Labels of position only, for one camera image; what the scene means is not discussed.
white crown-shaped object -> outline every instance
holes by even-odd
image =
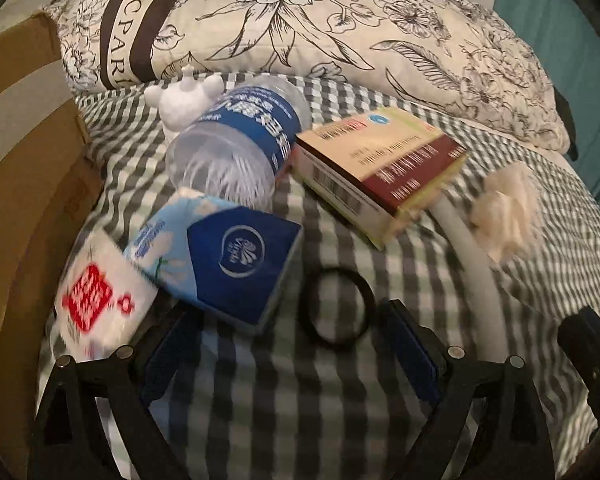
[[[200,117],[224,92],[221,76],[213,74],[197,82],[193,79],[194,72],[191,65],[184,66],[180,81],[167,88],[149,86],[144,91],[146,103],[151,108],[158,108],[167,142]]]

white cable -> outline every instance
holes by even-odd
[[[478,329],[478,358],[503,363],[509,357],[507,331],[487,255],[478,247],[471,231],[446,196],[441,195],[429,207],[429,212],[442,227],[464,269],[468,304]]]

white package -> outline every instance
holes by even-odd
[[[157,288],[101,229],[86,239],[56,294],[56,323],[80,362],[103,359],[129,343]]]

checkered bedsheet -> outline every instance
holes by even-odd
[[[244,77],[224,75],[229,88]],[[595,424],[585,387],[556,343],[566,315],[587,304],[600,314],[600,210],[584,184],[513,140],[417,104],[328,80],[288,79],[304,92],[317,123],[397,105],[467,147],[468,160],[447,190],[464,218],[489,172],[516,160],[534,170],[544,244],[531,257],[514,259],[493,273],[510,353],[532,367],[558,469],[564,470]],[[160,123],[144,104],[142,88],[77,99],[93,137],[91,156],[106,182],[74,251],[97,226],[123,248],[174,191],[165,173]],[[305,269],[353,265],[378,298],[401,299],[443,342],[475,354],[475,319],[459,261],[428,214],[378,251],[292,178],[277,190],[274,212],[304,226]],[[187,356],[164,398],[152,404],[155,420],[192,478],[388,478],[423,425],[422,407],[373,330],[348,354],[309,343],[295,318],[301,271],[260,337],[243,336],[207,316],[200,351]],[[362,315],[355,290],[336,283],[320,290],[318,327],[327,336],[350,332]],[[54,359],[64,353],[53,316],[47,335],[40,355],[41,388]],[[120,471],[132,478],[106,402],[100,409]],[[458,471],[468,446],[467,431],[450,471]]]

black rubber band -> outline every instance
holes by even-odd
[[[338,340],[324,338],[317,331],[314,322],[311,319],[311,307],[318,304],[318,286],[320,285],[320,282],[330,274],[337,274],[353,282],[365,304],[365,317],[358,333]],[[366,280],[355,270],[348,269],[347,267],[321,267],[320,269],[316,269],[309,273],[304,279],[298,304],[298,322],[309,339],[317,345],[329,348],[336,352],[350,350],[354,347],[356,342],[365,335],[366,331],[369,330],[369,326],[371,325],[375,313],[376,298],[374,293]]]

